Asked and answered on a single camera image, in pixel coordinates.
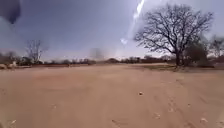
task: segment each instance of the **lens flare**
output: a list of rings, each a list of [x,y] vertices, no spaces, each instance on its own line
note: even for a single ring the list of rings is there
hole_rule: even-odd
[[[141,12],[142,12],[142,8],[143,8],[143,6],[145,4],[145,1],[146,0],[141,0],[141,2],[138,4],[136,12],[133,15],[133,21],[132,21],[132,23],[131,23],[131,25],[130,25],[130,27],[128,29],[127,37],[121,39],[121,43],[123,45],[126,45],[128,43],[128,41],[129,41],[129,39],[132,38],[133,30],[134,30],[135,25],[136,25],[136,21],[139,18]]]
[[[138,4],[138,6],[137,6],[137,11],[135,12],[135,14],[134,14],[134,16],[133,16],[134,19],[137,19],[137,18],[139,17],[139,15],[141,14],[144,3],[145,3],[145,0],[142,0],[142,1]]]

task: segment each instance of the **sky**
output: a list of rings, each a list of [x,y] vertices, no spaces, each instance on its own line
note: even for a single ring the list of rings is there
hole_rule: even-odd
[[[106,57],[159,56],[132,36],[144,12],[167,2],[214,12],[211,33],[224,36],[223,0],[21,0],[21,17],[9,30],[0,18],[0,50],[25,54],[27,40],[41,40],[49,47],[44,60],[86,58],[96,48]]]

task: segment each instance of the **sandy ground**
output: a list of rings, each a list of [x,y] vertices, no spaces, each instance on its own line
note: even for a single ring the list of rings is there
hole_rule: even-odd
[[[224,128],[224,71],[130,65],[1,71],[0,122],[4,128]]]

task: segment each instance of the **distant tree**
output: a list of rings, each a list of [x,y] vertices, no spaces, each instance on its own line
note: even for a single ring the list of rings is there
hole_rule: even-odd
[[[16,61],[17,58],[18,58],[18,56],[17,56],[17,54],[15,52],[9,51],[9,52],[5,53],[4,58],[5,58],[4,59],[5,62],[8,63],[8,64],[10,64],[13,61]]]
[[[178,66],[186,46],[209,30],[212,19],[212,13],[193,11],[187,5],[167,4],[146,13],[135,41],[153,52],[174,54]]]
[[[115,58],[109,58],[106,62],[107,63],[119,63],[119,61]]]
[[[40,61],[42,54],[46,50],[46,45],[40,40],[30,40],[27,42],[26,52],[34,64]]]
[[[69,64],[71,64],[71,61],[68,60],[68,59],[66,59],[66,60],[63,60],[61,63],[62,63],[62,64],[69,65]]]
[[[224,37],[214,36],[210,49],[214,52],[216,57],[220,57],[221,53],[224,52]]]
[[[32,63],[32,59],[29,57],[22,57],[21,60],[18,62],[19,65],[21,66],[31,66]]]

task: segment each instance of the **tree trunk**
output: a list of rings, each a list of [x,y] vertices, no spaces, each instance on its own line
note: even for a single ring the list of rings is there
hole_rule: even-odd
[[[176,53],[176,66],[180,66],[180,54]]]

